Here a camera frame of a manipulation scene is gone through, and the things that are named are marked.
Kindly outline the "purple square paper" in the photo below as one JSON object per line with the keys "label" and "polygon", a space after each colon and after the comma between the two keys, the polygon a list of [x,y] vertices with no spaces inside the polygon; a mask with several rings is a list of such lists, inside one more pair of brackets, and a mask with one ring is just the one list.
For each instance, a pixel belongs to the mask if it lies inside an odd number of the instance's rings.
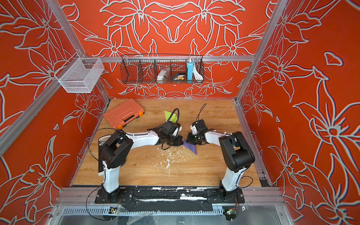
{"label": "purple square paper", "polygon": [[196,145],[190,144],[188,143],[188,139],[185,139],[183,141],[183,145],[185,148],[189,149],[190,151],[192,151],[195,155],[197,155],[197,148]]}

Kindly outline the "lime green square paper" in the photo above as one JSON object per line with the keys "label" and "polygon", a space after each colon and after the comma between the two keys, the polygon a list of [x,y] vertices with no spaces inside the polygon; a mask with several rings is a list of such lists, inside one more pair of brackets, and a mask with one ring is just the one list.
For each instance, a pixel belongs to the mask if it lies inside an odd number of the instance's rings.
{"label": "lime green square paper", "polygon": [[177,113],[173,113],[172,112],[169,112],[169,111],[164,111],[164,114],[165,114],[165,119],[166,121],[171,121],[173,123],[177,123]]}

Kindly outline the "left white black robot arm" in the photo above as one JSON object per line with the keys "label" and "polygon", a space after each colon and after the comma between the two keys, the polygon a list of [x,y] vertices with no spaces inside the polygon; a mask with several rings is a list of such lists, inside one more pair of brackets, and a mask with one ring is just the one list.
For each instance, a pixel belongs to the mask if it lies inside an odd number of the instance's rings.
{"label": "left white black robot arm", "polygon": [[104,181],[97,193],[95,203],[116,203],[120,200],[120,168],[125,165],[132,149],[160,144],[178,147],[183,145],[183,137],[176,133],[165,134],[154,130],[134,134],[116,130],[99,146],[99,161],[103,165]]}

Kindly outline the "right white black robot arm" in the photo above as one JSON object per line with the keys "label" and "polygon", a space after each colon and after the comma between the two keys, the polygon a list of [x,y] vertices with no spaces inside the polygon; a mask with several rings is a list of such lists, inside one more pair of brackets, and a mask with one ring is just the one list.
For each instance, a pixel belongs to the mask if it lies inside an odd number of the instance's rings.
{"label": "right white black robot arm", "polygon": [[218,196],[224,202],[233,199],[240,200],[242,191],[239,186],[240,179],[246,170],[255,162],[255,156],[242,132],[232,134],[207,130],[194,134],[189,132],[187,143],[192,145],[215,144],[221,148],[224,162],[227,166],[225,176],[219,182]]}

